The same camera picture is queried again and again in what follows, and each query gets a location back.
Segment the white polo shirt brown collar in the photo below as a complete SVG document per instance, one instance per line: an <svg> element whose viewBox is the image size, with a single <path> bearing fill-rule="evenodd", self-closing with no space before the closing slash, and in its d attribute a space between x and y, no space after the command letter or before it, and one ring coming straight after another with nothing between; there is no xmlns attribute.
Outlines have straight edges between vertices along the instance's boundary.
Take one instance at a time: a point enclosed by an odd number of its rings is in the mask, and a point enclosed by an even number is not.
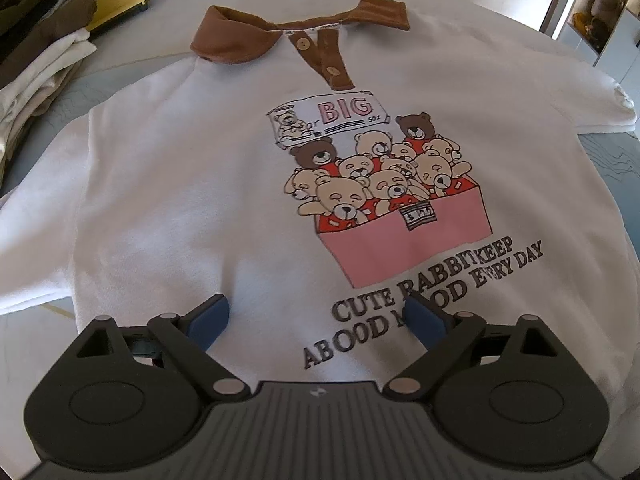
<svg viewBox="0 0 640 480"><path fill-rule="evenodd" d="M387 379L402 300L539 315L639 463L639 261L584 149L631 131L605 73L360 0L276 25L208 9L187 58L66 126L1 206L1 310L136 324L220 292L213 356L262 379Z"/></svg>

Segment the white cabinet with shelf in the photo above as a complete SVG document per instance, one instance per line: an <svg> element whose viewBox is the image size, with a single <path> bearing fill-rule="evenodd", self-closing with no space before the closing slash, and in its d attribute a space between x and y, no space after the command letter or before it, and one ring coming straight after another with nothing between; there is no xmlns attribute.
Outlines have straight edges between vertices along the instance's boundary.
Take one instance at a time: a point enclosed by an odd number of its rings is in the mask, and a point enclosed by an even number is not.
<svg viewBox="0 0 640 480"><path fill-rule="evenodd" d="M540 30L639 101L639 0L552 0Z"/></svg>

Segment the pile of folded clothes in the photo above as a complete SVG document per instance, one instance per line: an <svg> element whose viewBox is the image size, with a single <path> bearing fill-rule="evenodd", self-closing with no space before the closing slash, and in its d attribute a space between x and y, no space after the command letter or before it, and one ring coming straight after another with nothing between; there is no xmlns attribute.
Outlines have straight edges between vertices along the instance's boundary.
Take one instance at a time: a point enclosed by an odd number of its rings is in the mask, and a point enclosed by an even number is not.
<svg viewBox="0 0 640 480"><path fill-rule="evenodd" d="M1 166L79 64L96 50L93 0L1 0Z"/></svg>

